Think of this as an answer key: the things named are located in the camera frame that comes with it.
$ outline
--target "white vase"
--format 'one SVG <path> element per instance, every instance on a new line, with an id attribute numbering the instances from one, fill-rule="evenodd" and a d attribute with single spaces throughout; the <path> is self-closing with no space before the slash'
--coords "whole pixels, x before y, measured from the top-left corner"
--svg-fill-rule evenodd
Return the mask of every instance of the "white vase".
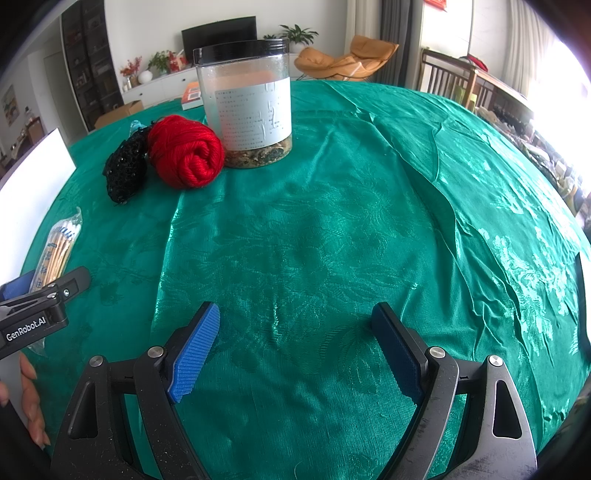
<path id="1" fill-rule="evenodd" d="M 149 70 L 144 70 L 142 73 L 139 74 L 138 80 L 140 83 L 148 83 L 152 79 L 153 75 L 152 72 Z"/>

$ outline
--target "clear plastic container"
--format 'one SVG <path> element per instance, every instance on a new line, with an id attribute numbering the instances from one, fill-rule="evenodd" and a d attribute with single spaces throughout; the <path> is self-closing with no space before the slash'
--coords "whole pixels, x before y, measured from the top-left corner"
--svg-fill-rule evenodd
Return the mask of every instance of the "clear plastic container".
<path id="1" fill-rule="evenodd" d="M 292 145 L 288 41 L 223 43 L 194 55 L 207 124 L 222 140 L 226 166 L 285 157 Z"/>

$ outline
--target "green tablecloth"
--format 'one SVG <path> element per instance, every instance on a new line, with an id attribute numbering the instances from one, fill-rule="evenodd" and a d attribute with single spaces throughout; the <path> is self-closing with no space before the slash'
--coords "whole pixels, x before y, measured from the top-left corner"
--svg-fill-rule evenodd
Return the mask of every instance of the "green tablecloth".
<path id="1" fill-rule="evenodd" d="M 93 283 L 68 306 L 70 326 L 47 339 L 48 358 L 34 359 L 50 436 L 92 355 L 137 356 L 211 300 L 219 337 L 178 412 L 212 478 L 375 478 L 414 411 L 368 328 L 385 300 L 429 345 L 503 357 L 542 448 L 589 372 L 574 258 L 591 252 L 558 194 L 443 98 L 322 81 L 294 82 L 292 93 L 289 156 L 223 170 L 201 190 L 172 190 L 150 169 L 140 194 L 113 204 L 101 171 L 129 118 L 72 146 L 78 168 L 24 268 L 80 206 L 69 268 L 87 266 Z M 134 118 L 180 112 L 174 101 Z M 183 114 L 204 118 L 202 108 Z"/>

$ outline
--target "orange book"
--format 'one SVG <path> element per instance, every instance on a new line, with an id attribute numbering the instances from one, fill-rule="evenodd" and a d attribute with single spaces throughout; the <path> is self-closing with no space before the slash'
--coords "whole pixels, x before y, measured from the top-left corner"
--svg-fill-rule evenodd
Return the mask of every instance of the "orange book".
<path id="1" fill-rule="evenodd" d="M 181 100 L 183 110 L 189 110 L 196 106 L 203 105 L 203 99 L 201 98 L 201 88 L 199 82 L 191 82 L 187 85 L 183 98 Z"/>

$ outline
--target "jar label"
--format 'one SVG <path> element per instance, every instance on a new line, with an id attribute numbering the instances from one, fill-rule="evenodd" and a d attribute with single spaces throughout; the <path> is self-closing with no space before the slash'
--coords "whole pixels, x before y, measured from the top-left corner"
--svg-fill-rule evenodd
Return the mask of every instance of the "jar label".
<path id="1" fill-rule="evenodd" d="M 253 150 L 291 135 L 290 78 L 250 87 L 218 90 L 222 143 L 228 150 Z"/>

